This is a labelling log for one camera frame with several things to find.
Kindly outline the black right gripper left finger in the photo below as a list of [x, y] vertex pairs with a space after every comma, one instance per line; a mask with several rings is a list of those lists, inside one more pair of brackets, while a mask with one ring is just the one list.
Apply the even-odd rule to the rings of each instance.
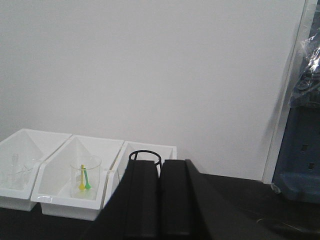
[[83, 240], [156, 240], [158, 173], [149, 160], [130, 160], [124, 175]]

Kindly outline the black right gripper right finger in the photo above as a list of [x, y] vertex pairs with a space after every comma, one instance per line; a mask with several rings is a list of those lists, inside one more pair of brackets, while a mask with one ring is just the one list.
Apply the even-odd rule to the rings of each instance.
[[164, 240], [271, 240], [225, 200], [189, 160], [167, 159], [161, 174], [161, 237]]

